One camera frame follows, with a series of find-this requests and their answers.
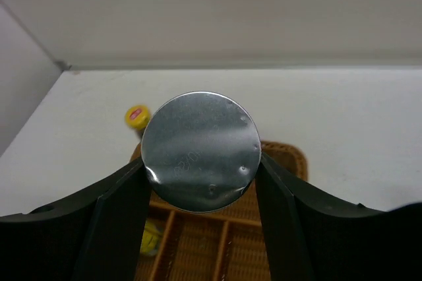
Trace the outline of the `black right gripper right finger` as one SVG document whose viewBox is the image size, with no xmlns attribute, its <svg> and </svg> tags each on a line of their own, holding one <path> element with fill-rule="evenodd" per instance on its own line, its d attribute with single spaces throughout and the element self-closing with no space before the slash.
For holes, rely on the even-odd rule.
<svg viewBox="0 0 422 281">
<path fill-rule="evenodd" d="M 420 280 L 421 204 L 339 199 L 263 154 L 256 195 L 273 280 Z"/>
</svg>

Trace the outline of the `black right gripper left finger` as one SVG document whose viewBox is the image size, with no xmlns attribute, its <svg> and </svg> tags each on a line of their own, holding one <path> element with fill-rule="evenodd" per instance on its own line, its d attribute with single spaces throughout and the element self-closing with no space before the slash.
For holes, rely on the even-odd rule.
<svg viewBox="0 0 422 281">
<path fill-rule="evenodd" d="M 1 217 L 1 279 L 133 280 L 150 195 L 137 158 L 72 195 Z"/>
</svg>

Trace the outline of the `red sauce bottle yellow cap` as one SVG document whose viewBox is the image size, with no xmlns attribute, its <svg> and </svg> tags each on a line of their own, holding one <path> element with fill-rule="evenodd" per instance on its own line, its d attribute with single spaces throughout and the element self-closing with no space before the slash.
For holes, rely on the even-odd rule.
<svg viewBox="0 0 422 281">
<path fill-rule="evenodd" d="M 145 105 L 136 105 L 129 108 L 125 114 L 125 123 L 141 139 L 144 130 L 150 122 L 152 114 Z"/>
</svg>

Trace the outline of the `tall blue label spice jar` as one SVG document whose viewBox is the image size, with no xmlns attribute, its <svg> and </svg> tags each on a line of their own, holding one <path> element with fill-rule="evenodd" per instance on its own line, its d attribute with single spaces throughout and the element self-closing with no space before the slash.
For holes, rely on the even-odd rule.
<svg viewBox="0 0 422 281">
<path fill-rule="evenodd" d="M 172 98 L 153 114 L 141 141 L 152 190 L 192 213 L 216 212 L 240 199 L 255 178 L 261 156 L 251 116 L 216 92 Z"/>
</svg>

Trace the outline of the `small yellow label bottle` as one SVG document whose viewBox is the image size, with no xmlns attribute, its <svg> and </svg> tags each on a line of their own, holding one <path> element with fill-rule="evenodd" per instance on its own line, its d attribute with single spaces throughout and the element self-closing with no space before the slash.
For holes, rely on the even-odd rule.
<svg viewBox="0 0 422 281">
<path fill-rule="evenodd" d="M 163 236 L 163 229 L 150 220 L 144 225 L 140 254 L 153 257 L 158 253 Z"/>
</svg>

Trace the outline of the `brown wicker divided basket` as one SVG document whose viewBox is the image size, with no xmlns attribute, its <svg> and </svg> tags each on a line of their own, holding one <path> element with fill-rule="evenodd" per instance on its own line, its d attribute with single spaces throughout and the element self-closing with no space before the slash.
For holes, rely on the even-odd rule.
<svg viewBox="0 0 422 281">
<path fill-rule="evenodd" d="M 160 237 L 143 247 L 135 280 L 271 279 L 254 184 L 207 214 L 183 212 L 152 193 L 147 219 Z"/>
</svg>

